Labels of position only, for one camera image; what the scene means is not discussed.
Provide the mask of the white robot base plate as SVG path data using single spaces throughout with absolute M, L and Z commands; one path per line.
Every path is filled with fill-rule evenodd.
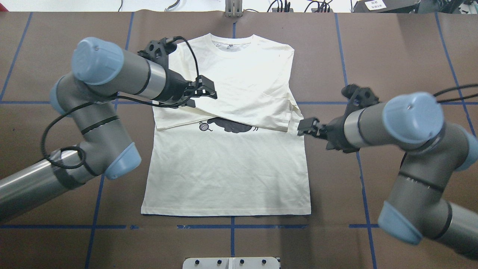
M 197 257 L 184 260 L 183 269 L 281 269 L 278 257 Z

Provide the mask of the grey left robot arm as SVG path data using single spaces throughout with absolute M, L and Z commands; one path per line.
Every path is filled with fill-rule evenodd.
M 217 99 L 214 82 L 196 74 L 193 81 L 169 68 L 169 54 L 181 36 L 152 40 L 132 53 L 95 37 L 82 39 L 73 52 L 71 72 L 50 91 L 50 104 L 60 114 L 43 131 L 43 159 L 1 180 L 1 222 L 7 222 L 67 191 L 103 175 L 116 179 L 140 165 L 141 157 L 121 123 L 113 100 L 127 99 L 159 108 L 195 107 L 193 98 Z M 51 128 L 71 117 L 83 141 L 46 150 Z

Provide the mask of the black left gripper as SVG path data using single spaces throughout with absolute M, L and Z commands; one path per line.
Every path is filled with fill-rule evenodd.
M 195 108 L 193 98 L 209 97 L 217 99 L 214 82 L 198 75 L 194 82 L 185 80 L 182 75 L 175 71 L 166 71 L 165 87 L 162 90 L 163 107 L 188 106 Z

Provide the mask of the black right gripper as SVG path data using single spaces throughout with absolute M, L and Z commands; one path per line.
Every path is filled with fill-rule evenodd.
M 342 151 L 345 154 L 358 152 L 359 148 L 354 147 L 345 137 L 344 124 L 346 117 L 341 116 L 330 121 L 329 124 L 321 124 L 319 119 L 305 118 L 299 121 L 297 136 L 313 136 L 328 141 L 326 150 Z

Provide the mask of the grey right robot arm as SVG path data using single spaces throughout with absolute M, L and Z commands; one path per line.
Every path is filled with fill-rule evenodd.
M 430 93 L 403 94 L 381 102 L 369 89 L 347 93 L 342 116 L 328 124 L 300 121 L 298 135 L 324 139 L 328 150 L 355 153 L 394 145 L 404 151 L 396 181 L 381 209 L 378 226 L 411 245 L 436 241 L 477 259 L 477 213 L 443 198 L 454 172 L 477 162 L 477 138 L 444 118 Z

